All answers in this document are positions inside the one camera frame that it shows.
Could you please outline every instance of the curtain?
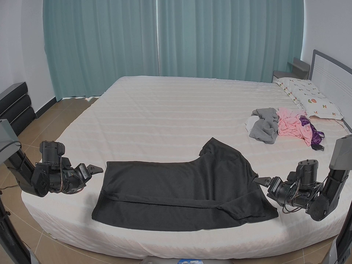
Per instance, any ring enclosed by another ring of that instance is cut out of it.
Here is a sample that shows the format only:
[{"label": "curtain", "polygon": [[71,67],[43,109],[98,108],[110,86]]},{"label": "curtain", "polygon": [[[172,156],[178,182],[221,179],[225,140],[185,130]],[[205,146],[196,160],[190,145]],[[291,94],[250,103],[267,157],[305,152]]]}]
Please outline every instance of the curtain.
[{"label": "curtain", "polygon": [[271,82],[303,21],[303,0],[158,0],[160,74]]},{"label": "curtain", "polygon": [[156,0],[44,0],[56,98],[97,96],[119,77],[159,75]]}]

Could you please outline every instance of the white cloth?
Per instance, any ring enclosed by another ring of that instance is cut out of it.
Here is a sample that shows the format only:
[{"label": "white cloth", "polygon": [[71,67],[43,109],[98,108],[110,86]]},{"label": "white cloth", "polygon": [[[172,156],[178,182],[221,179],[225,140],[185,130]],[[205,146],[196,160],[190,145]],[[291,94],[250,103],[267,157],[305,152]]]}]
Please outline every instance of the white cloth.
[{"label": "white cloth", "polygon": [[[57,139],[65,157],[106,168],[107,161],[186,162],[199,157],[211,138],[240,151],[260,177],[286,179],[299,161],[319,161],[318,181],[329,173],[335,141],[347,135],[332,119],[312,118],[323,131],[324,152],[304,140],[278,136],[265,145],[248,136],[243,124],[256,108],[298,109],[276,83],[188,77],[122,77],[72,122]],[[304,248],[337,235],[352,199],[347,179],[339,205],[316,222],[304,210],[259,223],[196,232],[153,232],[109,226],[92,220],[104,174],[96,174],[75,195],[22,192],[33,218],[53,237],[99,253],[145,258],[229,259],[265,257]]]},{"label": "white cloth", "polygon": [[258,121],[258,119],[259,119],[259,116],[253,115],[251,117],[248,117],[248,119],[246,120],[245,124],[246,124],[248,135],[251,133],[253,125],[254,123],[256,123],[256,121]]}]

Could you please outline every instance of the white wall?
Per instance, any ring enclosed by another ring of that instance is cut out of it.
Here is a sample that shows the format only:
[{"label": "white wall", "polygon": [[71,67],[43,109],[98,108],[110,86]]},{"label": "white wall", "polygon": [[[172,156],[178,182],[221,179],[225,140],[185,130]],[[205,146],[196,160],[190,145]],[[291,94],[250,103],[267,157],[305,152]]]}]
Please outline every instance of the white wall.
[{"label": "white wall", "polygon": [[0,92],[21,81],[35,112],[55,96],[44,51],[43,0],[0,0]]},{"label": "white wall", "polygon": [[311,64],[313,50],[352,68],[352,0],[304,0],[305,30],[301,59]]}]

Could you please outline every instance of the purple satin garment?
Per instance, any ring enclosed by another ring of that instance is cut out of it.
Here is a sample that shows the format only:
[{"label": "purple satin garment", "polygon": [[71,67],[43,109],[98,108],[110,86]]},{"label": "purple satin garment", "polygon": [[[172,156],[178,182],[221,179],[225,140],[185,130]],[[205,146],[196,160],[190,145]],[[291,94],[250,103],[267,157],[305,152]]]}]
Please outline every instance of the purple satin garment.
[{"label": "purple satin garment", "polygon": [[312,132],[311,144],[312,145],[320,144],[321,140],[325,138],[325,134],[323,132],[317,131],[314,125],[311,124],[310,121],[305,116],[301,116],[300,121],[302,123],[302,126],[310,124],[311,132]]}]

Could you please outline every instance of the pillow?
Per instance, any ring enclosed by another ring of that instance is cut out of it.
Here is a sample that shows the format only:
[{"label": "pillow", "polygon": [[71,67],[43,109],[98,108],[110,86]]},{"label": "pillow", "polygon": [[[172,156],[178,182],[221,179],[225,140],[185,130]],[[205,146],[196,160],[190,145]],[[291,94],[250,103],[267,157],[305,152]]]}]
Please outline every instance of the pillow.
[{"label": "pillow", "polygon": [[298,108],[306,111],[307,116],[339,120],[344,117],[339,108],[326,98],[310,80],[282,77],[274,82],[279,84]]}]

